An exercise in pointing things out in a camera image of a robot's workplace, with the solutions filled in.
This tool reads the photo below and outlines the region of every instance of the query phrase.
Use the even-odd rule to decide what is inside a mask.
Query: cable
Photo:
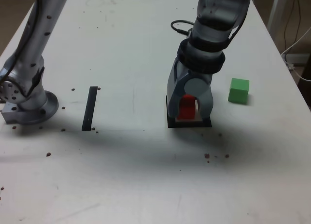
[[[294,43],[297,41],[297,37],[298,37],[299,29],[300,29],[300,23],[301,23],[300,0],[297,0],[297,4],[298,4],[298,12],[299,12],[299,22],[298,22],[298,27],[297,27],[297,31],[296,31],[296,36],[295,36]],[[291,50],[292,50],[292,49],[290,49],[287,53],[285,53],[285,60],[286,60],[287,54],[288,54]]]
[[[14,69],[14,67],[15,67],[15,65],[16,65],[16,63],[17,63],[19,57],[20,57],[20,55],[22,54],[22,52],[23,52],[23,50],[25,49],[27,43],[29,42],[29,40],[31,39],[31,37],[32,37],[33,34],[34,34],[35,27],[36,27],[36,24],[37,24],[38,18],[39,18],[39,12],[40,12],[40,11],[39,11],[39,10],[40,10],[40,9],[39,9],[39,8],[40,8],[40,0],[36,0],[36,2],[37,2],[37,5],[36,5],[36,13],[35,13],[34,26],[33,26],[32,30],[31,30],[31,32],[30,32],[28,38],[26,39],[25,43],[24,43],[23,46],[20,48],[18,54],[15,55],[15,60],[14,60],[14,62],[12,63],[11,67],[10,67],[9,70],[6,72],[6,74],[1,78],[1,80],[0,80],[0,85],[6,80],[6,78],[9,76],[9,74],[10,74],[10,73],[12,72],[12,70]],[[15,83],[15,85],[18,86],[18,88],[19,88],[20,92],[22,93],[22,95],[25,96],[24,93],[23,93],[23,89],[22,89],[17,83]]]
[[[300,39],[298,39],[297,42],[295,42],[295,43],[294,43],[293,45],[291,45],[288,49],[286,49],[284,52],[282,52],[281,56],[282,56],[285,52],[287,52],[289,49],[291,49],[293,46],[295,46],[304,36],[306,36],[306,34],[307,34],[310,30],[311,30],[311,27],[305,32],[305,34],[304,34],[303,36],[301,36]]]
[[[172,28],[173,30],[177,31],[177,32],[180,33],[180,34],[186,35],[186,36],[189,35],[189,32],[188,32],[188,31],[184,31],[184,30],[177,29],[176,27],[174,27],[174,24],[175,24],[175,23],[186,23],[186,24],[190,24],[190,25],[194,26],[194,23],[191,22],[191,21],[176,20],[176,21],[172,21],[172,22],[171,22],[171,28]]]
[[[296,73],[296,75],[297,75],[301,80],[303,80],[303,81],[305,81],[305,82],[311,82],[311,80],[308,80],[308,79],[305,79],[305,78],[301,77],[295,69],[293,69],[292,71],[294,71],[294,72]]]
[[[297,32],[296,32],[296,36],[295,36],[295,41],[294,41],[294,43],[295,43],[295,42],[296,42],[296,40],[297,40],[298,33],[299,33],[299,29],[300,29],[300,23],[301,23],[301,9],[300,9],[300,0],[297,0],[297,3],[298,3],[298,12],[299,12],[299,23],[298,23],[298,27],[297,27]]]
[[[299,43],[299,41],[300,41],[304,36],[306,36],[307,33],[308,33],[310,30],[311,30],[311,27],[304,33],[303,36],[301,36],[300,39],[298,39],[297,42],[295,42],[295,43],[294,43],[293,45],[291,45],[288,49],[286,49],[284,52],[282,52],[281,56],[282,56],[285,52],[287,52],[288,50],[290,50],[293,46],[295,46],[297,43]],[[290,67],[289,70],[290,70],[290,71],[294,71],[294,72],[296,73],[296,75],[297,75],[301,80],[303,80],[303,81],[305,81],[305,82],[311,82],[311,80],[308,80],[308,79],[305,79],[305,78],[301,77],[301,76],[296,72],[294,65],[288,63],[288,62],[285,60],[285,58],[284,58],[284,62],[285,62],[287,65],[289,65],[289,67]]]
[[[289,22],[291,20],[291,17],[292,17],[293,11],[294,11],[294,7],[295,7],[295,0],[293,0],[293,5],[292,5],[291,13],[290,13],[290,15],[289,15],[289,17],[287,19],[285,30],[284,30],[284,41],[285,41],[285,48],[284,48],[284,50],[286,50],[286,48],[287,48],[286,31],[287,31],[288,24],[289,24]]]

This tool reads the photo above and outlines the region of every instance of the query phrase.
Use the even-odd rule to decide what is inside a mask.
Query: black cable
[[[293,14],[293,11],[294,11],[294,7],[295,7],[295,0],[293,0],[293,5],[292,5],[292,9],[291,9],[291,13],[290,13],[290,15],[289,15],[289,17],[288,17],[288,19],[287,19],[287,22],[286,22],[286,26],[285,26],[285,29],[284,29],[284,41],[285,41],[285,49],[284,50],[286,50],[287,49],[287,42],[286,42],[286,31],[287,31],[287,27],[288,27],[288,24],[289,24],[289,22],[290,22],[290,20],[291,20],[291,17],[292,17],[292,14]]]
[[[301,23],[301,9],[300,9],[300,1],[297,0],[297,3],[298,3],[298,11],[299,11],[299,23],[298,23],[298,27],[297,27],[297,31],[296,31],[296,36],[295,36],[295,40],[294,40],[294,43],[297,41],[297,37],[298,37],[298,33],[299,33],[299,29],[300,29],[300,23]],[[293,13],[293,9],[294,9],[294,4],[295,4],[295,0],[293,1],[293,7],[292,7],[292,10],[291,10],[291,14],[288,18],[288,21],[286,23],[286,27],[285,27],[285,30],[284,30],[284,39],[285,39],[285,50],[287,49],[287,45],[286,45],[286,38],[285,38],[285,33],[286,33],[286,30],[287,30],[287,26],[288,26],[288,23],[290,21],[290,18],[292,16],[292,13]],[[285,59],[285,62],[287,62],[287,59],[286,59],[286,56],[287,54],[291,51],[292,49],[289,49],[285,54],[284,54],[284,59]]]
[[[174,24],[175,23],[186,23],[186,24],[190,24],[192,26],[194,26],[194,23],[191,22],[191,21],[185,21],[185,20],[176,20],[176,21],[172,21],[171,23],[171,28],[175,31],[177,31],[178,33],[180,34],[183,34],[183,35],[189,35],[189,32],[188,31],[184,31],[184,30],[180,30],[180,29],[177,29],[176,27],[174,27]]]
[[[297,0],[297,3],[298,3],[298,11],[299,11],[299,23],[298,23],[298,27],[297,27],[297,32],[296,32],[296,37],[295,37],[294,43],[297,41],[297,37],[298,37],[299,29],[300,29],[300,23],[301,23],[300,0]]]
[[[36,0],[36,2],[37,2],[37,5],[36,5],[36,13],[35,13],[35,20],[34,20],[33,28],[31,29],[31,32],[30,32],[28,38],[26,39],[25,43],[24,43],[23,46],[20,48],[18,54],[15,55],[15,60],[14,60],[14,62],[12,63],[11,67],[9,68],[9,70],[7,71],[7,73],[1,78],[1,80],[0,80],[0,85],[6,80],[6,78],[9,76],[9,74],[10,74],[10,73],[12,72],[12,70],[14,69],[14,67],[15,67],[15,65],[16,65],[16,63],[17,63],[19,57],[20,57],[20,55],[22,54],[22,52],[23,52],[23,50],[25,49],[27,43],[29,42],[29,40],[31,39],[31,37],[32,37],[33,34],[34,34],[35,27],[36,27],[36,24],[37,24],[38,18],[39,18],[39,12],[40,12],[40,11],[39,11],[39,8],[40,8],[40,0]],[[20,87],[20,85],[18,85],[18,84],[15,83],[15,82],[14,82],[14,84],[19,88],[21,94],[22,94],[23,96],[25,96],[24,93],[23,93],[23,89]]]

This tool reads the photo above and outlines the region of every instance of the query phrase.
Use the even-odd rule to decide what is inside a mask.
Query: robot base
[[[175,120],[175,118],[169,117],[169,113],[167,111],[167,96],[166,96],[166,115],[167,115],[168,128],[208,128],[212,126],[210,118],[204,119],[202,121],[178,122]]]
[[[39,109],[32,111],[21,110],[16,104],[6,103],[2,115],[7,124],[19,123],[22,125],[36,124],[46,121],[51,118],[58,109],[57,97],[49,92],[45,91],[47,95],[47,101]]]

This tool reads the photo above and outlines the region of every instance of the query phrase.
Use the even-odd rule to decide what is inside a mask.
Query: black strip
[[[97,86],[91,86],[88,92],[86,111],[84,113],[84,119],[82,124],[82,131],[91,131],[96,95],[97,95]]]
[[[167,96],[166,96],[166,115],[167,115],[167,127],[168,128],[210,128],[212,123],[210,118],[203,121],[189,121],[189,122],[176,122],[175,118],[169,117],[167,111]]]

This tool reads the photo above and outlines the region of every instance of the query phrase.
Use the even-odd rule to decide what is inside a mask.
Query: black tape
[[[86,111],[84,113],[84,119],[82,124],[82,131],[91,131],[96,95],[97,95],[97,86],[91,86],[88,92]]]

